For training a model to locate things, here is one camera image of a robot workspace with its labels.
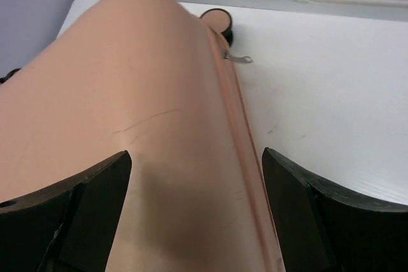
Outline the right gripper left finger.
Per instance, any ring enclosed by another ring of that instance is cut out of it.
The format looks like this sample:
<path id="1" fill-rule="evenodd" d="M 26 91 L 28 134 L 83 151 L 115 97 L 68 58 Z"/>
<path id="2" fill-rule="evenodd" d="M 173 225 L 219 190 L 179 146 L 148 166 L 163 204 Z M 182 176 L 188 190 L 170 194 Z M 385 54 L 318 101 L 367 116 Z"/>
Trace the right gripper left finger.
<path id="1" fill-rule="evenodd" d="M 1 203 L 1 271 L 104 271 L 131 174 L 127 151 Z"/>

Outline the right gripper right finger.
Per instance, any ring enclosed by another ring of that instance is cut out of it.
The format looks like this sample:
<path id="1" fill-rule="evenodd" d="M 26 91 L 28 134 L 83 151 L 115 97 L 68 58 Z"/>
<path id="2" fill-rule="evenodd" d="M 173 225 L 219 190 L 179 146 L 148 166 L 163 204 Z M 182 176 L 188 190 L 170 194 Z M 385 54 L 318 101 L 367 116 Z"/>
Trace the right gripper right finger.
<path id="1" fill-rule="evenodd" d="M 407 206 L 314 174 L 277 151 L 263 176 L 286 271 L 407 271 Z"/>

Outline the pink hard-shell suitcase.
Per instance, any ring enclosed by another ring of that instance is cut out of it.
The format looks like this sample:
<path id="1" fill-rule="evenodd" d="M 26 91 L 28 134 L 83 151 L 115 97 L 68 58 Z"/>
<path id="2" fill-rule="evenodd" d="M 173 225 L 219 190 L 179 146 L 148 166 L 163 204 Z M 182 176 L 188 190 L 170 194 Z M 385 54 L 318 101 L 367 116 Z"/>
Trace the pink hard-shell suitcase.
<path id="1" fill-rule="evenodd" d="M 127 151 L 106 271 L 283 271 L 224 30 L 175 0 L 100 0 L 1 86 L 1 199 Z"/>

